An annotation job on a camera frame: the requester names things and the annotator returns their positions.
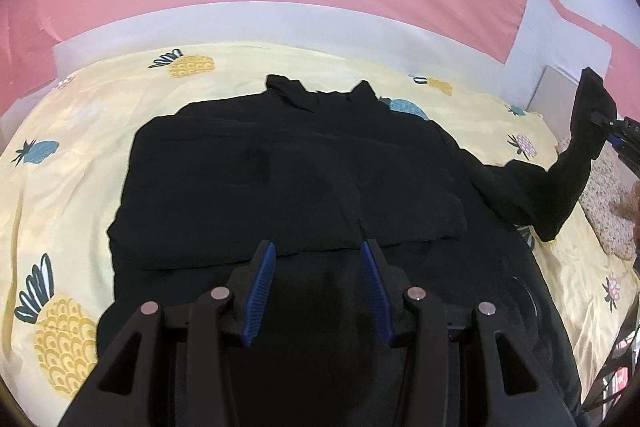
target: shirt sleeve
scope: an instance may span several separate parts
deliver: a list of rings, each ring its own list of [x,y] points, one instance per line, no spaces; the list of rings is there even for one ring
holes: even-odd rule
[[[484,202],[495,214],[516,226],[532,225],[542,241],[551,241],[567,220],[591,172],[591,157],[574,140],[548,171],[511,160],[502,167],[484,165],[459,147],[444,129],[443,140],[463,163]]]

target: pineapple print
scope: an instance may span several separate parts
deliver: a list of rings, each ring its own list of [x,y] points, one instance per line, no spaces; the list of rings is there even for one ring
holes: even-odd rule
[[[447,96],[451,96],[453,93],[453,88],[451,84],[448,82],[443,82],[441,80],[436,80],[435,78],[427,78],[426,76],[414,76],[409,75],[416,84],[427,84],[430,87],[434,87],[435,89],[443,92]]]
[[[164,66],[169,66],[169,74],[173,78],[206,73],[207,71],[214,71],[216,69],[213,58],[201,55],[183,55],[178,48],[170,53],[160,55],[149,68],[162,68]]]
[[[533,237],[533,234],[531,233],[531,227],[516,227],[516,229],[518,230],[518,232],[520,232],[522,238],[527,242],[527,245],[529,246],[531,251],[533,251],[533,249],[536,247],[536,238]]]
[[[525,116],[527,113],[517,105],[506,105],[507,110],[515,116]]]
[[[531,140],[522,134],[516,136],[507,135],[509,139],[507,143],[518,150],[518,154],[522,154],[527,160],[535,158],[538,155],[538,151],[533,147]]]
[[[613,274],[606,279],[607,283],[602,285],[607,292],[604,301],[609,303],[609,311],[613,313],[613,308],[618,309],[616,301],[620,300],[620,283]]]
[[[73,397],[95,367],[95,323],[80,304],[66,296],[54,297],[53,272],[48,254],[33,265],[26,292],[15,316],[35,324],[34,350],[47,381],[60,393]]]
[[[56,89],[64,89],[66,86],[68,86],[70,83],[74,81],[75,77],[76,76],[73,74],[67,75],[64,78],[64,80],[60,80],[59,83],[56,84]]]
[[[380,102],[385,103],[389,109],[396,112],[406,112],[419,116],[423,120],[429,120],[429,117],[414,102],[404,100],[403,98],[379,98]]]
[[[59,146],[60,144],[54,140],[44,140],[41,142],[36,142],[36,140],[27,142],[25,140],[22,149],[16,150],[17,156],[11,160],[11,162],[15,162],[16,167],[20,161],[22,161],[22,163],[39,164],[57,151]]]

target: blue gripper pad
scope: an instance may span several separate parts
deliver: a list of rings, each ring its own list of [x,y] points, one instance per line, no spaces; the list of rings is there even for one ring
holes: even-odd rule
[[[375,256],[367,242],[364,242],[360,248],[360,265],[376,330],[382,341],[387,346],[392,346],[396,340],[396,333],[392,325],[391,302],[382,282]]]
[[[240,333],[242,344],[250,346],[260,331],[264,308],[267,304],[273,275],[276,269],[276,249],[269,243],[256,269],[251,288],[244,305],[244,327]]]

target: black clamp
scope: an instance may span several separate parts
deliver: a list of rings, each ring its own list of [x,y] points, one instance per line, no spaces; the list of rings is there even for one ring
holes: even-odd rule
[[[236,427],[224,352],[227,346],[249,347],[258,334],[275,263],[273,243],[262,241],[248,266],[194,303],[168,309],[142,304],[100,357],[59,427],[174,425],[176,341],[186,341],[184,424]]]
[[[591,113],[591,122],[609,131],[607,140],[618,158],[640,178],[640,122],[628,116],[623,120],[611,120],[596,111]]]
[[[361,261],[379,336],[389,347],[408,348],[396,426],[575,427],[553,383],[493,304],[473,312],[444,305],[389,266],[374,239],[362,245]]]

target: metal screw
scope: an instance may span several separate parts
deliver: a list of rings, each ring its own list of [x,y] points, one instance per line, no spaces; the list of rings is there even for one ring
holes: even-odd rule
[[[229,296],[229,288],[225,286],[217,286],[211,290],[211,296],[217,300],[222,301],[222,299],[226,299]]]
[[[158,306],[157,302],[147,301],[142,306],[140,306],[140,311],[143,315],[153,315],[159,310],[160,306]]]
[[[495,313],[495,305],[491,302],[481,302],[478,304],[478,310],[482,315],[493,315]]]
[[[424,299],[426,297],[427,292],[420,288],[420,286],[411,286],[411,288],[406,291],[406,294],[410,299],[419,301],[420,299]]]

